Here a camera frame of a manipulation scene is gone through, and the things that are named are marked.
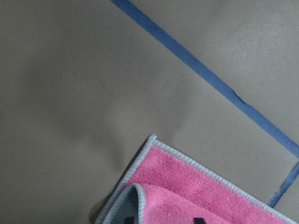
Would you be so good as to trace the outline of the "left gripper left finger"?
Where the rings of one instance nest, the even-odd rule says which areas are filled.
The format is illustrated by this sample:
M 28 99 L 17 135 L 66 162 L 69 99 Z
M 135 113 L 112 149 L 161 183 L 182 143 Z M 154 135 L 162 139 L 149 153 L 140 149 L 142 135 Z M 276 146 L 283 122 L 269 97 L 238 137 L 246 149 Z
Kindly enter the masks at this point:
M 126 217 L 124 224 L 136 224 L 136 217 Z

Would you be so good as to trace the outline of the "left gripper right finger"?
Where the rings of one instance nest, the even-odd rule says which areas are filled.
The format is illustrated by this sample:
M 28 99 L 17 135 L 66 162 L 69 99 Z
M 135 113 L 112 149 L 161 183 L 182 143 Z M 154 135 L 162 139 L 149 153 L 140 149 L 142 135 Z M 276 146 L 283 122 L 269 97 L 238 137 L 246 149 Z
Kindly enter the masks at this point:
M 205 219 L 202 218 L 202 217 L 195 217 L 195 218 L 193 219 L 193 223 L 194 223 L 194 224 L 206 224 L 206 221 L 205 221 Z

